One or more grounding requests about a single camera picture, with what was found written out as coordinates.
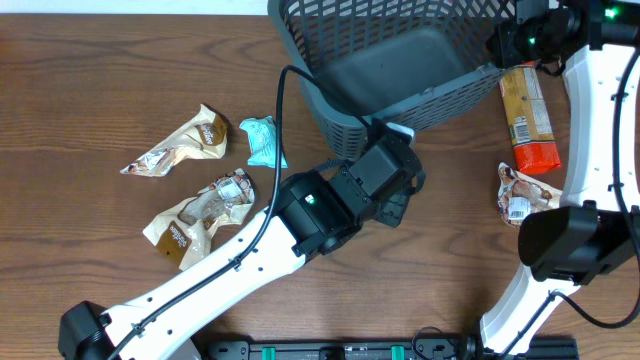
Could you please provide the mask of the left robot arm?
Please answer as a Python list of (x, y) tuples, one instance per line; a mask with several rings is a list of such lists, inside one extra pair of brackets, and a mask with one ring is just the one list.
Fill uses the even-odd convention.
[(349, 241), (368, 220), (401, 222), (425, 179), (414, 130), (377, 123), (364, 154), (331, 179), (283, 181), (274, 203), (231, 240), (158, 288), (109, 309), (83, 301), (60, 320), (65, 359), (199, 358), (191, 338), (260, 287)]

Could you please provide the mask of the orange pasta package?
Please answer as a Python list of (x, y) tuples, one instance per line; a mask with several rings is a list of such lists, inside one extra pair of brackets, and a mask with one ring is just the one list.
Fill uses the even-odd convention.
[(499, 82), (518, 170), (539, 175), (561, 168), (546, 103), (532, 62), (509, 70)]

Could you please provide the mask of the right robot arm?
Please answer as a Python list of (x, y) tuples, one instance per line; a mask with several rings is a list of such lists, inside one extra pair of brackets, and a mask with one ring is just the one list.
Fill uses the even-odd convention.
[(536, 332), (558, 305), (572, 304), (595, 277), (639, 255), (639, 5), (563, 1), (499, 24), (487, 47), (500, 68), (560, 61), (570, 102), (559, 205), (524, 219), (514, 278), (459, 346), (463, 359), (528, 359)]

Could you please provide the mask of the grey plastic lattice basket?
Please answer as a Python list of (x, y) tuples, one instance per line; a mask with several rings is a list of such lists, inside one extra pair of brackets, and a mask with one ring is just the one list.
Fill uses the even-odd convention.
[(267, 13), (296, 67), (307, 107), (329, 148), (354, 160), (367, 143), (360, 123), (416, 131), (481, 102), (503, 72), (485, 47), (515, 19), (514, 0), (269, 0)]

